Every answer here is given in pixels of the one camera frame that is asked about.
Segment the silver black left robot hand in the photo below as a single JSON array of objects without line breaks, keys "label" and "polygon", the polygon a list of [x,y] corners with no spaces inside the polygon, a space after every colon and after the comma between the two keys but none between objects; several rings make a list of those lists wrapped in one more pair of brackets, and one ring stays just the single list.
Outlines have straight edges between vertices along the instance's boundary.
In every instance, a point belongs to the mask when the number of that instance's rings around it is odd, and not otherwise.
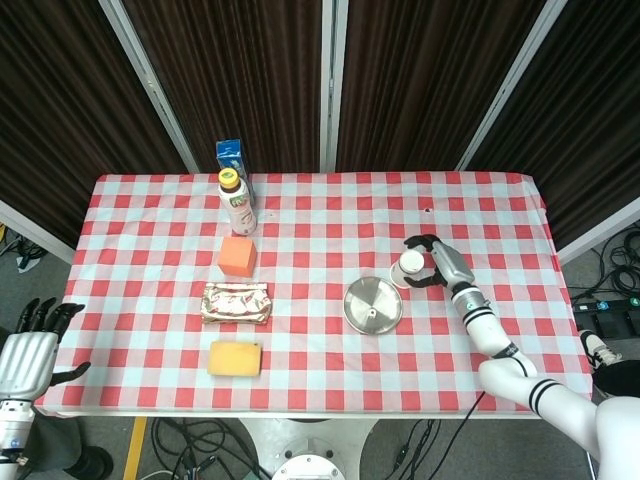
[{"label": "silver black left robot hand", "polygon": [[33,402],[49,387],[80,378],[90,368],[85,361],[73,370],[56,373],[61,340],[71,320],[85,306],[32,299],[22,310],[13,333],[1,343],[1,399]]}]

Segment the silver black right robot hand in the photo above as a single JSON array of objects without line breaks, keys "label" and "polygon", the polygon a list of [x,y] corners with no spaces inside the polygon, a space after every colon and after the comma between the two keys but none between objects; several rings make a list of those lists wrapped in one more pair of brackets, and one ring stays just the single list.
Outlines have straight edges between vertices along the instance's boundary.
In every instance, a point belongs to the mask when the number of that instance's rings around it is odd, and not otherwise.
[{"label": "silver black right robot hand", "polygon": [[434,274],[419,280],[408,276],[404,281],[413,288],[426,288],[440,285],[457,293],[460,289],[467,288],[475,281],[475,277],[466,263],[462,254],[453,247],[443,243],[439,237],[433,234],[414,235],[404,241],[409,249],[423,247],[431,254],[435,262]]}]

